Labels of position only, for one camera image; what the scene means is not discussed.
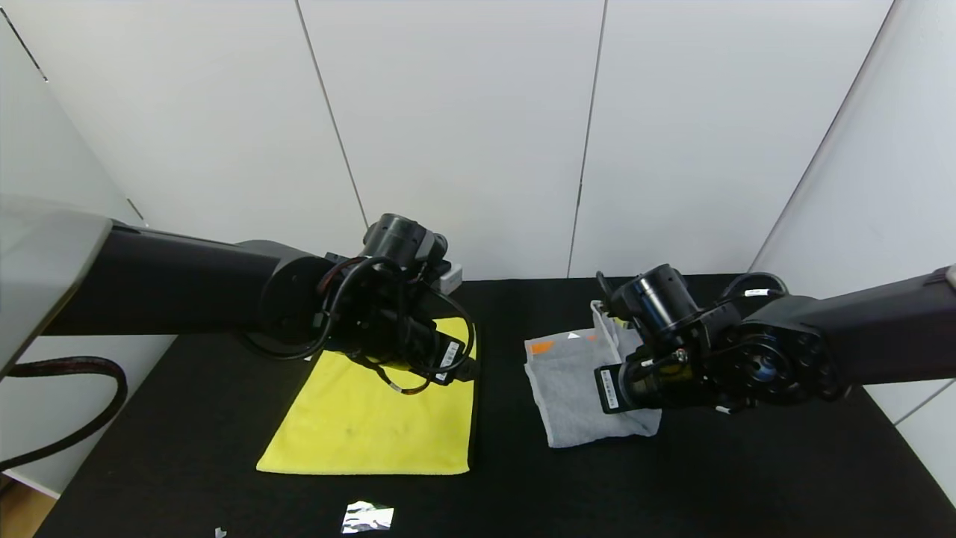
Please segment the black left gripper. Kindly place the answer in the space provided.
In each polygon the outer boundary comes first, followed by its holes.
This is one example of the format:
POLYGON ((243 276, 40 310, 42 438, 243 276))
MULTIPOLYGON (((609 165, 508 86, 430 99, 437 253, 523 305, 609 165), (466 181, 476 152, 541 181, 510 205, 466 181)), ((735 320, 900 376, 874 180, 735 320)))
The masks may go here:
POLYGON ((452 381, 472 382, 480 375, 480 363, 464 359, 467 321, 461 317, 411 321, 406 342, 409 370, 441 386, 452 381))

